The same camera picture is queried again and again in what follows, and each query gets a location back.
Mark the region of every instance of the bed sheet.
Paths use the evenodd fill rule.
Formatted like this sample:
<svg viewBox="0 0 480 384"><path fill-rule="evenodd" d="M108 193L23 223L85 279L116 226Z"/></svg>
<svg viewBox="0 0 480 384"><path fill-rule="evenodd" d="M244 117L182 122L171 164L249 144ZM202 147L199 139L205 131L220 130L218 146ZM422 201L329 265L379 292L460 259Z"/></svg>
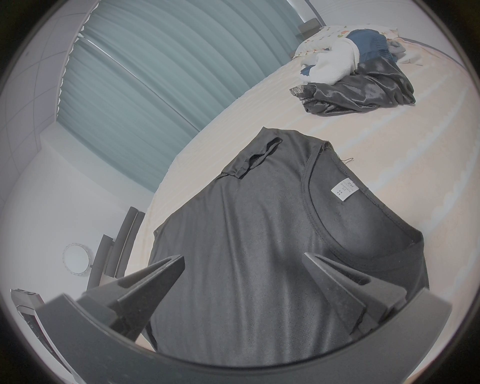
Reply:
<svg viewBox="0 0 480 384"><path fill-rule="evenodd" d="M214 179L265 126L328 140L348 167L425 237L431 291L453 303L447 325L419 369L456 331L480 279L480 99L467 72L434 50L400 40L423 65L400 64L414 106L320 117L289 89L295 58L237 99L175 158L138 232L126 274L148 264L153 232Z"/></svg>

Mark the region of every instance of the black satin garment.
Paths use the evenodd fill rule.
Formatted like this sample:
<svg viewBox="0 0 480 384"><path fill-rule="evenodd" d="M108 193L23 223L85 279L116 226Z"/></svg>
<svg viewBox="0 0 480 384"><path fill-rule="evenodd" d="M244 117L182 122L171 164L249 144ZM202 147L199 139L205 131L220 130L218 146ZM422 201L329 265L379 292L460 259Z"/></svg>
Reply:
<svg viewBox="0 0 480 384"><path fill-rule="evenodd" d="M346 177L360 190L342 202L330 190ZM158 352L232 367L294 362L348 344L304 252L404 286L408 298L428 285L422 234L328 142L263 128L155 231L150 263L182 254L185 271L144 335Z"/></svg>
<svg viewBox="0 0 480 384"><path fill-rule="evenodd" d="M360 63L334 85L308 83L290 89L309 113L321 116L368 112L415 103L413 86L397 65L377 57Z"/></svg>

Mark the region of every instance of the neckline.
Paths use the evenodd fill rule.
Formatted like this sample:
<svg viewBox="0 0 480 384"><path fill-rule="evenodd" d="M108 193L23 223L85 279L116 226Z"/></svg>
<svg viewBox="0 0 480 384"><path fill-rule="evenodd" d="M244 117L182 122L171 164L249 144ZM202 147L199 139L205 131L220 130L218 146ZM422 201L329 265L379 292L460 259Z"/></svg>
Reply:
<svg viewBox="0 0 480 384"><path fill-rule="evenodd" d="M318 216L317 211L313 205L312 197L310 194L310 180L313 173L313 169L317 163L317 159L320 156L327 156L337 168L348 178L350 178L359 188L359 192L363 193L372 204L376 205L382 210L382 212L392 220L397 227L405 232L411 239L412 244L396 253L392 253L385 256L379 256L375 258L363 258L357 255L351 254L344 249L336 239L328 232L322 223L322 219ZM423 235L420 231L413 228L400 218L395 212L388 208L380 199L378 199L365 184L340 160L338 155L333 150L332 145L329 142L323 142L318 144L314 149L310 158L308 159L301 179L301 197L303 201L303 207L310 220L311 225L315 229L315 232L326 243L329 251L335 255L345 265L357 269L362 272L385 272L393 269L398 269L404 266L411 265L419 258L423 257Z"/></svg>

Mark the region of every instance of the mirror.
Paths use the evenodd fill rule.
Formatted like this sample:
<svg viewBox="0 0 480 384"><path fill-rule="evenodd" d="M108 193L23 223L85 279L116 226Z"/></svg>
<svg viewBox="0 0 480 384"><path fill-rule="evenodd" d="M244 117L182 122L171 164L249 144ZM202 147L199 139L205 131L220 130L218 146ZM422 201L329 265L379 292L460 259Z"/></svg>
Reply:
<svg viewBox="0 0 480 384"><path fill-rule="evenodd" d="M413 0L60 1L0 84L2 310L73 382L10 289L77 300L181 254L138 345L294 364L360 323L308 252L452 305L422 373L480 287L479 91L442 28Z"/></svg>
<svg viewBox="0 0 480 384"><path fill-rule="evenodd" d="M81 276L90 267L87 249L81 244L70 244L63 251L63 263L70 273Z"/></svg>

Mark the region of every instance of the teal curtain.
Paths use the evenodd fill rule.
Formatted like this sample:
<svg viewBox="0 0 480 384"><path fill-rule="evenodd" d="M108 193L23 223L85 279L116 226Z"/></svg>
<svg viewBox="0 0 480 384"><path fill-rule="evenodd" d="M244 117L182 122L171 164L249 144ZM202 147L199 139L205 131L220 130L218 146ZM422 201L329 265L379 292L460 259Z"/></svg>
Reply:
<svg viewBox="0 0 480 384"><path fill-rule="evenodd" d="M155 191L175 156L300 43L287 0L101 0L75 42L58 121Z"/></svg>

